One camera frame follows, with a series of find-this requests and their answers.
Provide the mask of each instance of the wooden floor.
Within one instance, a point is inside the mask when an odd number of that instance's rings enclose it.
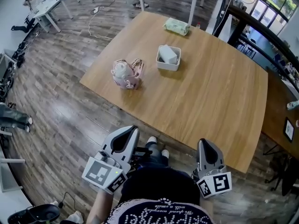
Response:
[[[24,190],[35,205],[60,201],[68,191],[76,199],[76,209],[85,213],[85,218],[96,191],[81,178],[82,172],[89,156],[94,156],[104,138],[119,127],[139,126],[141,146],[148,137],[157,136],[159,145],[170,151],[173,168],[188,173],[195,168],[194,150],[142,124],[79,83],[109,43],[109,40],[89,36],[90,11],[95,5],[107,6],[112,1],[81,0],[78,4],[75,0],[66,0],[73,20],[58,6],[55,11],[61,19],[58,22],[61,33],[51,28],[48,34],[42,31],[32,42],[7,98],[7,102],[15,102],[16,108],[30,114],[34,121],[30,133],[13,130],[8,150],[10,157],[26,159],[22,168],[14,167]],[[146,1],[150,4],[149,11],[188,20],[191,0]],[[206,0],[204,9],[196,7],[196,23],[200,21],[206,26],[216,1]],[[95,17],[91,32],[113,37],[139,12],[128,7],[124,0],[116,0]],[[271,192],[274,184],[264,183],[264,179],[272,175],[268,167],[272,157],[262,156],[265,145],[273,146],[261,136],[247,174],[230,169],[233,191],[213,198],[217,223],[273,223],[276,219],[284,224],[297,209],[299,201],[294,195],[282,197],[281,187]],[[115,195],[114,204],[119,197]],[[67,196],[60,219],[73,212],[73,201]]]

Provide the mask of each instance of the railing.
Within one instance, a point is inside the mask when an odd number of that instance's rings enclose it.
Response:
[[[257,52],[263,55],[267,60],[269,60],[278,70],[278,72],[284,76],[299,92],[299,88],[297,85],[292,81],[292,79],[288,76],[284,68],[278,64],[272,57],[270,57],[266,52],[260,49],[256,44],[252,41],[247,39],[245,36],[242,35],[243,30],[245,29],[246,25],[251,26],[254,30],[258,31],[261,35],[263,35],[269,42],[271,42],[284,56],[285,58],[292,63],[293,67],[299,71],[299,60],[296,56],[291,52],[291,50],[287,47],[287,45],[280,40],[270,29],[268,29],[265,25],[260,23],[257,19],[246,13],[245,11],[241,10],[238,7],[233,5],[229,5],[227,12],[224,14],[223,19],[221,20],[219,27],[216,29],[214,36],[218,37],[220,32],[222,31],[228,16],[232,14],[234,17],[239,19],[239,23],[236,26],[235,30],[233,31],[232,35],[228,40],[228,44],[231,46],[235,46],[239,40],[245,42],[246,44],[250,45],[254,48]]]

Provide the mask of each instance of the power cord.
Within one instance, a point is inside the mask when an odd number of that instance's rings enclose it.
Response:
[[[113,0],[112,3],[110,3],[107,7],[110,7],[113,3],[115,2],[115,0]],[[88,32],[89,32],[89,35],[92,36],[92,37],[95,37],[95,38],[107,38],[107,39],[110,39],[110,40],[113,40],[113,38],[110,38],[110,37],[107,37],[107,36],[96,36],[96,35],[92,35],[91,32],[90,32],[90,23],[91,21],[94,19],[94,17],[100,12],[102,11],[104,8],[104,6],[100,6],[99,7],[99,10],[97,11],[97,13],[95,15],[93,15],[93,17],[90,19],[89,21],[89,24],[88,24]]]
[[[84,213],[81,212],[81,211],[79,211],[78,209],[76,209],[76,207],[75,207],[75,203],[76,203],[75,198],[73,198],[72,195],[71,195],[69,192],[65,192],[65,194],[64,194],[64,198],[63,198],[62,201],[58,204],[58,207],[59,207],[60,209],[63,208],[63,206],[64,206],[64,200],[65,200],[65,196],[66,196],[66,194],[68,194],[68,195],[74,200],[74,210],[80,212],[80,213],[83,215],[83,218],[84,218]]]
[[[27,53],[27,52],[30,50],[30,46],[31,46],[32,42],[33,42],[39,35],[40,35],[40,32],[37,32],[36,35],[35,35],[35,37],[32,39],[32,41],[31,41],[30,44],[28,45],[28,48],[27,48],[27,50],[25,51],[25,53]]]
[[[256,2],[256,0],[254,0],[253,2],[245,2],[245,1],[243,1],[243,0],[234,0],[234,5],[235,5],[235,1],[242,1],[243,3],[248,4],[248,5],[249,5],[249,4],[253,4],[253,3]],[[225,10],[225,12],[224,12],[224,14],[223,14],[223,16],[222,16],[222,20],[221,20],[221,22],[219,23],[218,27],[219,27],[220,24],[222,23],[222,21],[223,21],[223,19],[224,19],[224,16],[225,16],[225,14],[226,14],[227,11],[228,11],[228,7],[226,8],[226,10]]]

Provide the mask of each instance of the person's arm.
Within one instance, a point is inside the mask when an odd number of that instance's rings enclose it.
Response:
[[[90,210],[86,224],[101,224],[104,222],[110,214],[112,202],[113,195],[100,189]]]
[[[28,6],[28,7],[30,8],[30,10],[32,10],[32,7],[31,7],[31,4],[30,4],[29,1],[25,1],[25,2],[23,3],[23,5],[24,5],[24,6]]]
[[[24,1],[23,6],[30,6],[30,3],[28,1]]]
[[[201,198],[200,206],[208,212],[208,214],[210,215],[211,218],[213,218],[214,206],[211,201]]]

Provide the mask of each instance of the pink bag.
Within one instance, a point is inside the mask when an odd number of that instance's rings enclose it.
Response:
[[[111,73],[115,83],[123,89],[137,89],[143,68],[143,62],[135,59],[132,64],[126,60],[117,60],[113,63]]]

